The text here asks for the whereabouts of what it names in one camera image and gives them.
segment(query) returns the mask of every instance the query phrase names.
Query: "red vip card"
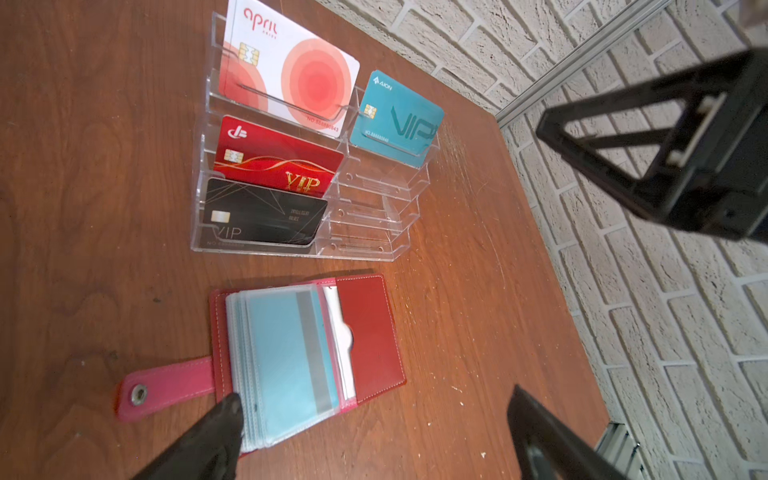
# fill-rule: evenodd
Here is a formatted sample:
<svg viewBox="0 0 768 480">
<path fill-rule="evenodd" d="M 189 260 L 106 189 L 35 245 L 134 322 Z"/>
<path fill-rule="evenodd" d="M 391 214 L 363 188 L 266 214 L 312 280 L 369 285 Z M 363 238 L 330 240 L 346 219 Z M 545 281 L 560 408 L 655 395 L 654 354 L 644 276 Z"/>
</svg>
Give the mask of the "red vip card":
<svg viewBox="0 0 768 480">
<path fill-rule="evenodd" d="M 227 115 L 214 170 L 229 180 L 322 197 L 344 154 Z"/>
</svg>

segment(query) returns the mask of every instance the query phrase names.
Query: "acrylic card display stand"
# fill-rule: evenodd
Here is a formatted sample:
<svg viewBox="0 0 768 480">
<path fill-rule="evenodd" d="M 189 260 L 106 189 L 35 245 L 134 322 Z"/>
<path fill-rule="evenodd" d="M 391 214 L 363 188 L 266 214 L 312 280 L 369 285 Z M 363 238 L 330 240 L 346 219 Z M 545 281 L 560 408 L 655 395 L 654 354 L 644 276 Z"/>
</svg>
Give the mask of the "acrylic card display stand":
<svg viewBox="0 0 768 480">
<path fill-rule="evenodd" d="M 207 46 L 204 103 L 195 133 L 197 157 L 193 161 L 193 207 L 191 247 L 196 251 L 251 253 L 290 257 L 329 257 L 350 260 L 393 261 L 410 247 L 409 228 L 419 219 L 419 195 L 429 185 L 427 170 L 439 150 L 435 136 L 432 145 L 419 155 L 420 168 L 351 145 L 349 135 L 358 115 L 363 90 L 354 87 L 348 105 L 339 107 L 333 118 L 316 117 L 317 124 L 332 124 L 346 116 L 338 138 L 330 137 L 298 123 L 285 121 L 264 110 L 238 103 L 219 92 L 222 55 L 236 55 L 223 48 L 226 19 L 214 12 L 210 44 Z M 241 85 L 242 97 L 250 104 L 267 101 L 310 116 L 296 106 Z M 222 227 L 204 216 L 207 184 L 211 178 L 230 181 L 214 170 L 214 158 L 225 115 L 262 125 L 280 133 L 341 152 L 344 159 L 323 197 L 328 206 L 317 234 L 309 245 L 264 243 L 227 238 Z"/>
</svg>

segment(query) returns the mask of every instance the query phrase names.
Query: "light blue card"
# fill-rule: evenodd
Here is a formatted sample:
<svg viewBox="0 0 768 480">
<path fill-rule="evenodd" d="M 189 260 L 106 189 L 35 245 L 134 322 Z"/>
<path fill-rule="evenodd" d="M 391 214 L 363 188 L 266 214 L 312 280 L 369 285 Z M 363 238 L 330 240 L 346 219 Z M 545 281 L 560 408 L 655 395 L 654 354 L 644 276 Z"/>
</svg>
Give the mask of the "light blue card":
<svg viewBox="0 0 768 480">
<path fill-rule="evenodd" d="M 349 141 L 419 168 L 437 134 L 442 108 L 376 70 L 368 80 Z"/>
<path fill-rule="evenodd" d="M 307 290 L 246 294 L 261 435 L 267 444 L 339 406 L 319 295 Z"/>
</svg>

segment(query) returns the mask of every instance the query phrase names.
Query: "wooden tabletop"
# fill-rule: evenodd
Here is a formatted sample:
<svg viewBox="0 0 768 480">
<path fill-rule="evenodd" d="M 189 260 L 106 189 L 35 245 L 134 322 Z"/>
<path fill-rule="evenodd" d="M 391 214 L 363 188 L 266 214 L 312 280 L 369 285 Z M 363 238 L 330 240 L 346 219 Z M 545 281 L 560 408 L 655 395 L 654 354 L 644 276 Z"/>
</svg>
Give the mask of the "wooden tabletop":
<svg viewBox="0 0 768 480">
<path fill-rule="evenodd" d="M 607 423 L 494 118 L 310 0 L 271 2 L 445 109 L 394 263 L 195 253 L 193 129 L 218 2 L 0 6 L 0 477 L 127 478 L 214 405 L 136 423 L 130 372 L 210 355 L 207 294 L 386 276 L 407 385 L 240 461 L 239 478 L 514 478 L 516 383 L 588 443 Z"/>
</svg>

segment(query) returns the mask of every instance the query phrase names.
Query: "red leather wallet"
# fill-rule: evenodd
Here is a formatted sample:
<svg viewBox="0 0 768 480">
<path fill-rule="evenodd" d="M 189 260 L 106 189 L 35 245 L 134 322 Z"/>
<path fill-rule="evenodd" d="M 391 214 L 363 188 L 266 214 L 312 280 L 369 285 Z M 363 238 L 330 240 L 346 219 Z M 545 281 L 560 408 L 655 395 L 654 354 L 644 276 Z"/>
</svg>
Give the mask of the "red leather wallet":
<svg viewBox="0 0 768 480">
<path fill-rule="evenodd" d="M 349 352 L 357 405 L 406 383 L 395 322 L 381 274 L 313 280 L 336 285 L 344 323 L 353 335 Z M 214 290 L 209 297 L 212 357 L 133 372 L 120 388 L 118 418 L 132 422 L 169 405 L 216 393 L 232 393 L 226 298 L 239 290 Z"/>
</svg>

